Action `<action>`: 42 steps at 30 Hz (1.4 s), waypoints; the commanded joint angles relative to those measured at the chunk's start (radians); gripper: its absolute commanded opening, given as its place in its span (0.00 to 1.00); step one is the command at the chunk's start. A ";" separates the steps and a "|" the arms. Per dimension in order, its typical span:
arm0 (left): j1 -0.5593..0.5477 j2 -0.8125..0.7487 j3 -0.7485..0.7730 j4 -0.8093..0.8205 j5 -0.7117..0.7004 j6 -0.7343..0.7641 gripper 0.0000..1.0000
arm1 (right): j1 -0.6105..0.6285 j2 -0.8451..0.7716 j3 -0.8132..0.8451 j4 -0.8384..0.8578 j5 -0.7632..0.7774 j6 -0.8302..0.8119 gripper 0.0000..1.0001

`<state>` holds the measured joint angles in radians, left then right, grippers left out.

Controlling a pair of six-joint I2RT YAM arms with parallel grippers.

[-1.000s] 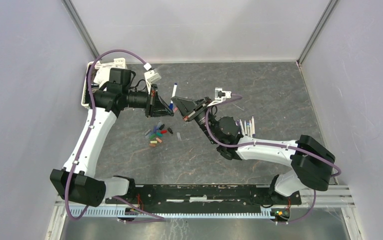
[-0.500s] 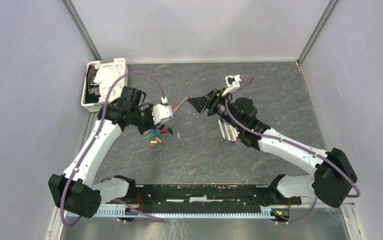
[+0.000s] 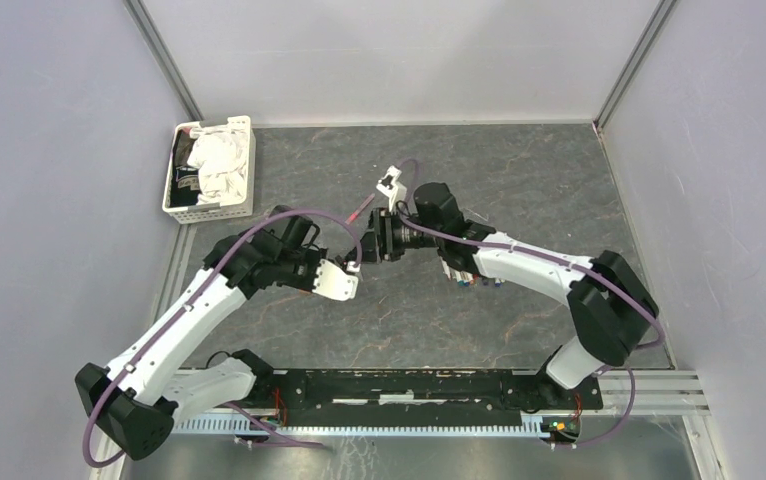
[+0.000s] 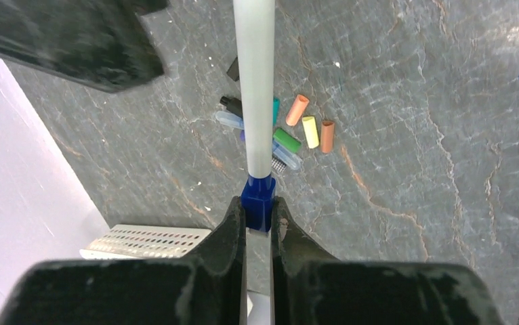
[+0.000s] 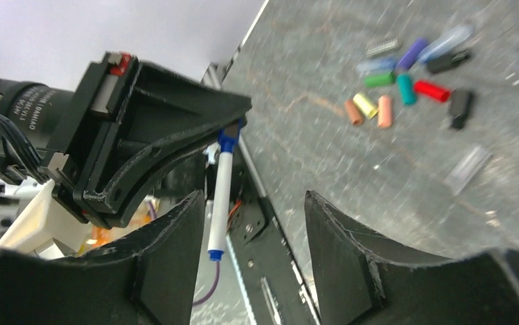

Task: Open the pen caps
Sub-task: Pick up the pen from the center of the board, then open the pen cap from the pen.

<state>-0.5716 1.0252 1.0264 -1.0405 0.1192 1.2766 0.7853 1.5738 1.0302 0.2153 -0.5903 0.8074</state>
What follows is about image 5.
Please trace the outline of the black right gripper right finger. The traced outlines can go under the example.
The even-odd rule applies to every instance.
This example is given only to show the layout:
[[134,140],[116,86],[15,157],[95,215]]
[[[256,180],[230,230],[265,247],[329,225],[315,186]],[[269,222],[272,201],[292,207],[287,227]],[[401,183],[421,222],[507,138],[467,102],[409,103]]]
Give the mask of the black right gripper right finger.
[[433,255],[312,190],[304,211],[323,324],[519,324],[519,249]]

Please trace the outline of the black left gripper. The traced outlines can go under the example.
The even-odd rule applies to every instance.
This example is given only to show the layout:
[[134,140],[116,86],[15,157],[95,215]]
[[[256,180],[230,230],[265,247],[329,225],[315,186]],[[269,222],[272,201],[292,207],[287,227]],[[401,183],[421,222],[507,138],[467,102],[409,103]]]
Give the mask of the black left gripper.
[[126,52],[91,62],[39,165],[77,221],[124,227],[164,176],[244,121],[245,95],[213,89]]

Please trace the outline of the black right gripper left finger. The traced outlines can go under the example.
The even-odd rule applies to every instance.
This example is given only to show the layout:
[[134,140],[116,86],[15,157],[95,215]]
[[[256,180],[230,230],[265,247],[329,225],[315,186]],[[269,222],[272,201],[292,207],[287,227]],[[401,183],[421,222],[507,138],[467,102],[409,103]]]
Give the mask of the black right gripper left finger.
[[197,190],[80,257],[0,249],[0,324],[188,324],[204,218]]

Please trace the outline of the white pen with blue ends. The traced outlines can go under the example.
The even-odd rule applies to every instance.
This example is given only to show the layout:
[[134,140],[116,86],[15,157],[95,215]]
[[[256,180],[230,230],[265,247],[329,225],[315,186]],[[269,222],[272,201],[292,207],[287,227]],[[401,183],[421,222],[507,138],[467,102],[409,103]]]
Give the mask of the white pen with blue ends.
[[241,127],[242,121],[237,121],[223,129],[218,137],[220,153],[217,160],[211,227],[207,246],[211,261],[221,261],[226,248],[233,156],[239,141]]

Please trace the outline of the brown pen cap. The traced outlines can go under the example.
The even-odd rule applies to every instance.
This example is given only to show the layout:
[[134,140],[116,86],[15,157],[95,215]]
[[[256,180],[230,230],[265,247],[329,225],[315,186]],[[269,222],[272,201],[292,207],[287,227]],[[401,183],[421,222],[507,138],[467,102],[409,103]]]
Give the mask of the brown pen cap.
[[361,114],[359,108],[355,105],[352,100],[346,100],[344,102],[344,109],[352,125],[361,125],[364,122],[364,117]]

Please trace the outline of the yellow pen cap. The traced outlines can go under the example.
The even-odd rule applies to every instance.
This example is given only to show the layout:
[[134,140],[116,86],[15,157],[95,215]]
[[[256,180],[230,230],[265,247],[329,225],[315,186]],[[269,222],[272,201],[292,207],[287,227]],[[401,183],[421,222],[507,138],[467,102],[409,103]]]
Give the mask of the yellow pen cap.
[[365,93],[360,92],[352,98],[355,106],[365,115],[367,119],[374,118],[378,113],[378,107]]

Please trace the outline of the orange pen cap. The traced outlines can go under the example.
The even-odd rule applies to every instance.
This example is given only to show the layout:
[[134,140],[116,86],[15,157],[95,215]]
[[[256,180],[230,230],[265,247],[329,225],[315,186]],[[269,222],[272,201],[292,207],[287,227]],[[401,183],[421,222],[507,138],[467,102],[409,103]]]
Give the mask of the orange pen cap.
[[382,95],[378,99],[378,119],[377,126],[385,129],[392,126],[392,98],[388,95]]

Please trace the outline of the teal pen cap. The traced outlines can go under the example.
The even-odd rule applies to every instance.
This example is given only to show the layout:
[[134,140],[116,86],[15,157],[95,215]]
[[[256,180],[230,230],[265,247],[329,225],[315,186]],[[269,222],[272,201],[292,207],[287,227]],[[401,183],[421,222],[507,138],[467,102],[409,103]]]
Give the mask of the teal pen cap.
[[396,77],[402,103],[406,106],[417,102],[417,95],[413,88],[413,80],[409,74],[402,73]]

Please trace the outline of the red pen cap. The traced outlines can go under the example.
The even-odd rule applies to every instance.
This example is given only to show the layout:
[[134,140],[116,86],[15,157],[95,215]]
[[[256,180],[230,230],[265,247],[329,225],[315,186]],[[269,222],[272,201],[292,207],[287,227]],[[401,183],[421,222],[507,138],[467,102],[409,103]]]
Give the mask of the red pen cap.
[[426,80],[416,81],[413,85],[413,89],[415,92],[440,103],[447,102],[451,96],[451,90]]

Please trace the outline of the green pen cap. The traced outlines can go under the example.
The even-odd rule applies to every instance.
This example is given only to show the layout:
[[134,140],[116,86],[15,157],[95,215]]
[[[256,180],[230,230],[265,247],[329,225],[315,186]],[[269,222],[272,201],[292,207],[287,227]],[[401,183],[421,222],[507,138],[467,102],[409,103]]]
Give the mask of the green pen cap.
[[393,72],[383,72],[377,74],[369,74],[364,77],[363,83],[365,87],[387,87],[394,84],[396,75]]

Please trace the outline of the black square pen cap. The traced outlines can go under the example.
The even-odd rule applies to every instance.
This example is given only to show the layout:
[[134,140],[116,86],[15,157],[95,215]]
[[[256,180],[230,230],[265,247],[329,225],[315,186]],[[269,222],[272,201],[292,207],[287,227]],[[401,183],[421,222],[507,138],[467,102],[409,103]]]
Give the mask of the black square pen cap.
[[453,70],[472,58],[471,49],[464,49],[453,53],[446,53],[438,58],[426,62],[426,70],[430,74],[439,74]]

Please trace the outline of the houndstooth pen cap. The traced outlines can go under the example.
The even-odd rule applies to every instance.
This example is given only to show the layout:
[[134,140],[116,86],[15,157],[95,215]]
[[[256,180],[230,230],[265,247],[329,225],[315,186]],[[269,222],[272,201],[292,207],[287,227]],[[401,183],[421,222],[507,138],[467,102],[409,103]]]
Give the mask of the houndstooth pen cap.
[[401,45],[402,43],[397,38],[384,39],[368,45],[365,55],[367,58],[376,58],[397,51]]

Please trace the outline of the purple pen cap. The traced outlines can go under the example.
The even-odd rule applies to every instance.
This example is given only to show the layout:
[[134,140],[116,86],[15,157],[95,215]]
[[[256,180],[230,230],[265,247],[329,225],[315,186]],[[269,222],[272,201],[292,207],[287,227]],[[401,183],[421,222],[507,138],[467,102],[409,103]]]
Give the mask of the purple pen cap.
[[399,71],[409,70],[428,45],[429,41],[426,38],[418,38],[398,61],[396,69]]

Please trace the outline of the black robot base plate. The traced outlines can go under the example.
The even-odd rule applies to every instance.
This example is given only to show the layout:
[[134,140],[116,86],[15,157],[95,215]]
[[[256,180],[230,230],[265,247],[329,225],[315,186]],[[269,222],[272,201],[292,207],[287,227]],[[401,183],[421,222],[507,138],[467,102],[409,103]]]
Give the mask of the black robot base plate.
[[230,222],[228,244],[252,323],[320,324],[271,200],[249,155],[240,150],[234,153],[232,199],[239,206]]

